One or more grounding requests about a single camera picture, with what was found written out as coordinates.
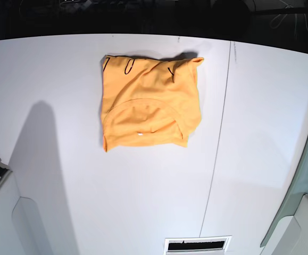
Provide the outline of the white cabinet panel left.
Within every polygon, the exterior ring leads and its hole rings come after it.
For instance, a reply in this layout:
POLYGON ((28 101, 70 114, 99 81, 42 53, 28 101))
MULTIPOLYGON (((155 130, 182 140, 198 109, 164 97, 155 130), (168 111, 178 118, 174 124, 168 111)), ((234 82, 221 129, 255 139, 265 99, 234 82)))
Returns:
POLYGON ((79 254, 60 182, 0 180, 0 254, 79 254))

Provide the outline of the white floor vent grille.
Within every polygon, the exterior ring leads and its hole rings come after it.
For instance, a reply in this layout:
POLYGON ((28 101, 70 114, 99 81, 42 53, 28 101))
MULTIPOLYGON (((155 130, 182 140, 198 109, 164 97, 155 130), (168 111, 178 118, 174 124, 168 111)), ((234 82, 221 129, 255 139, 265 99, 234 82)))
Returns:
POLYGON ((225 254, 232 236, 193 237, 165 239, 166 255, 214 255, 225 254))

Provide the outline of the yellow t-shirt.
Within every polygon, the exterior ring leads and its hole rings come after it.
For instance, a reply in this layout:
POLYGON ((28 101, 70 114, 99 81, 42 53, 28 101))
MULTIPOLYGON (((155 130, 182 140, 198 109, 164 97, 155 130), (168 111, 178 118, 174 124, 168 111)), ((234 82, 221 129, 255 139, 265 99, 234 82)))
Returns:
POLYGON ((201 122, 197 68, 177 61, 106 56, 101 123, 103 149, 175 144, 186 147, 201 122))

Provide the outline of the white cabinet panel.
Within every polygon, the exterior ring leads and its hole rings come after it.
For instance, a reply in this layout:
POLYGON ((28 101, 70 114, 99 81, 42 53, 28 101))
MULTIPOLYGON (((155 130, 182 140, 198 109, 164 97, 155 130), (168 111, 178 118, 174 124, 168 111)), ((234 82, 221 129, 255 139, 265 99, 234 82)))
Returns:
POLYGON ((60 182, 0 180, 0 254, 79 254, 60 182))
POLYGON ((308 195, 304 195, 293 216, 282 218, 262 254, 308 255, 308 195))

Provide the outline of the white cabinet panel right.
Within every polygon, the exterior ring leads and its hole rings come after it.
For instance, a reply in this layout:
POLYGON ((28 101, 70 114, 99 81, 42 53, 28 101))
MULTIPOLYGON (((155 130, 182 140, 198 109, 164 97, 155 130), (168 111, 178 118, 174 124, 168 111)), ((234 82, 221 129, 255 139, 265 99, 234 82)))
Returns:
POLYGON ((293 216, 282 218, 262 254, 308 255, 308 195, 304 195, 293 216))

